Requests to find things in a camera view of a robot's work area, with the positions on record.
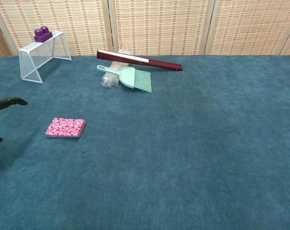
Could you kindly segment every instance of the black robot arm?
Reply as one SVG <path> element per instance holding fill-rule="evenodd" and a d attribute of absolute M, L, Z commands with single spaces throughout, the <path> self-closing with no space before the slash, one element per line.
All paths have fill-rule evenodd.
<path fill-rule="evenodd" d="M 9 107 L 12 104 L 27 105 L 28 103 L 20 97 L 4 98 L 4 99 L 0 99 L 0 110 Z"/>
<path fill-rule="evenodd" d="M 4 98 L 4 99 L 0 99 L 0 110 L 9 107 L 12 104 L 27 105 L 28 103 L 20 97 Z"/>

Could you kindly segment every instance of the dustpan handle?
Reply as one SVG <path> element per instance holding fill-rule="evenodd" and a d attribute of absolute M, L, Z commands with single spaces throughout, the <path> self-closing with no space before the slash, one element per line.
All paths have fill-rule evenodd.
<path fill-rule="evenodd" d="M 119 70 L 112 69 L 112 68 L 105 67 L 105 66 L 98 65 L 97 66 L 97 70 L 100 70 L 100 71 L 103 71 L 103 72 L 106 72 L 106 73 L 112 73 L 112 74 L 115 74 L 115 75 L 118 75 L 118 76 L 120 75 L 120 71 Z"/>

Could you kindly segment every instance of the brush bristles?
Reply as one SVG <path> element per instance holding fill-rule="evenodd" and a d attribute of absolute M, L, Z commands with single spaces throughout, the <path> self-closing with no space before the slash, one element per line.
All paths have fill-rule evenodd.
<path fill-rule="evenodd" d="M 134 88 L 152 92 L 150 72 L 135 70 Z"/>

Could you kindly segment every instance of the purple block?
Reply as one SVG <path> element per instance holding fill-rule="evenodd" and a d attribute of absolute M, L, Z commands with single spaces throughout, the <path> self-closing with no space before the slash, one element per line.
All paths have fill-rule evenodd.
<path fill-rule="evenodd" d="M 49 33 L 49 29 L 45 25 L 41 26 L 40 29 L 44 32 L 44 34 Z"/>
<path fill-rule="evenodd" d="M 40 29 L 35 29 L 34 40 L 36 42 L 45 42 L 46 40 L 52 38 L 52 32 L 49 32 L 48 27 L 45 25 L 41 26 Z"/>
<path fill-rule="evenodd" d="M 34 32 L 35 32 L 35 36 L 37 36 L 37 37 L 41 37 L 44 35 L 44 32 L 41 29 L 36 29 L 36 30 L 34 30 Z"/>
<path fill-rule="evenodd" d="M 45 42 L 46 40 L 52 38 L 52 32 L 49 32 L 47 34 L 44 34 L 42 36 L 34 36 L 34 40 L 36 42 Z"/>

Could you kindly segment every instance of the clear plastic bag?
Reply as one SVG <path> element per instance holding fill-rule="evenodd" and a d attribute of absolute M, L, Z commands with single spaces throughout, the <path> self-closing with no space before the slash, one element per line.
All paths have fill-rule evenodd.
<path fill-rule="evenodd" d="M 121 54 L 130 54 L 133 55 L 133 52 L 125 47 L 122 47 L 121 49 L 118 50 L 118 53 Z M 117 62 L 113 61 L 112 64 L 110 65 L 110 68 L 116 69 L 116 70 L 121 70 L 121 68 L 128 66 L 128 63 L 123 63 L 123 62 Z M 113 87 L 119 86 L 119 76 L 111 73 L 105 73 L 102 77 L 102 82 L 101 84 L 105 87 Z"/>

